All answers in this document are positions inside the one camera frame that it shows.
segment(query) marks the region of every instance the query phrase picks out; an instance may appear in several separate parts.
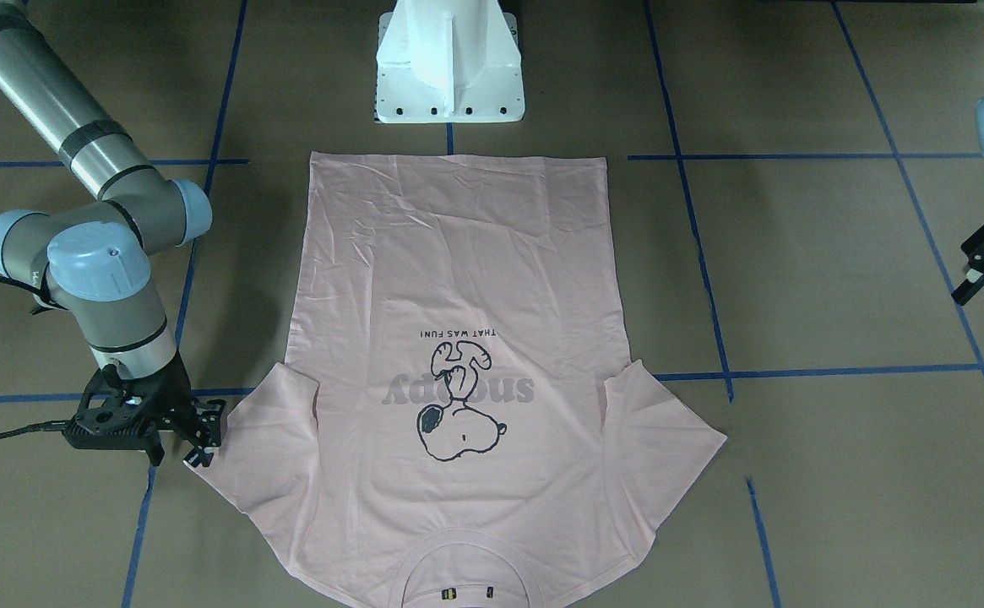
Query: snoopy graphic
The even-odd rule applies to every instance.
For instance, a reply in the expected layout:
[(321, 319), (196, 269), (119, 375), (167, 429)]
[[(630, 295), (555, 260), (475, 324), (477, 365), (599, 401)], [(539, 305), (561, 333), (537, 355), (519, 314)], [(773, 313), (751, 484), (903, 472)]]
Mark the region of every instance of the snoopy graphic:
[(450, 403), (430, 404), (417, 415), (417, 431), (427, 453), (448, 462), (464, 453), (487, 453), (499, 444), (507, 425), (469, 407), (480, 370), (492, 369), (492, 356), (476, 342), (442, 342), (431, 355), (431, 373), (446, 382)]

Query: white bracket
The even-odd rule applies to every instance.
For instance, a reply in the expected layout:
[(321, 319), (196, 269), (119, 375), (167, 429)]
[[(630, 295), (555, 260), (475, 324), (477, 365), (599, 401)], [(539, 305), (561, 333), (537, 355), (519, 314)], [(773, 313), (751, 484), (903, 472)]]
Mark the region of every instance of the white bracket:
[(398, 0), (379, 17), (375, 116), (512, 122), (525, 114), (518, 20), (497, 0)]

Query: pink t-shirt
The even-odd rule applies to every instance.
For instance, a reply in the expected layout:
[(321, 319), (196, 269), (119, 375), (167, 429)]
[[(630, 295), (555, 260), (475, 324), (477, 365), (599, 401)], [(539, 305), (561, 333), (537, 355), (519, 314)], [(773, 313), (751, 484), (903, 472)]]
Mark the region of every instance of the pink t-shirt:
[(724, 442), (631, 363), (602, 159), (311, 158), (284, 365), (195, 472), (361, 608), (560, 608)]

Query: cartoon dog head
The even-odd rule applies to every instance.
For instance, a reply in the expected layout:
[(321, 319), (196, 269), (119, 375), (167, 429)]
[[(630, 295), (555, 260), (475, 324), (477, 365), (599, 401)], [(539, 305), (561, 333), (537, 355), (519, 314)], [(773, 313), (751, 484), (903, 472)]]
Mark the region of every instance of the cartoon dog head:
[(464, 453), (487, 453), (499, 444), (507, 425), (469, 407), (480, 370), (492, 369), (492, 356), (476, 342), (442, 342), (431, 356), (431, 372), (446, 382), (448, 405), (430, 404), (417, 415), (417, 432), (431, 457), (446, 462)]

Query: cable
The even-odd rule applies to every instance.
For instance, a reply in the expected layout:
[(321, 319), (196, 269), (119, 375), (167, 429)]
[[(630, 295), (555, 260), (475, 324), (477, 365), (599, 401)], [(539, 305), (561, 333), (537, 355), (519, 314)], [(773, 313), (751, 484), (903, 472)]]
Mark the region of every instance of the cable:
[(25, 291), (28, 291), (29, 293), (35, 294), (35, 296), (40, 297), (41, 301), (43, 301), (46, 304), (52, 305), (53, 307), (63, 308), (60, 307), (59, 304), (56, 304), (54, 301), (52, 301), (52, 297), (49, 296), (47, 289), (39, 289), (33, 287), (33, 285), (25, 284), (22, 281), (11, 280), (8, 277), (2, 277), (2, 276), (0, 276), (0, 284), (11, 285), (12, 287), (24, 289)]
[(68, 421), (66, 420), (50, 420), (48, 422), (28, 424), (24, 427), (16, 428), (15, 431), (0, 432), (0, 439), (15, 437), (16, 435), (25, 435), (27, 432), (63, 431), (64, 428), (67, 428), (67, 426)]

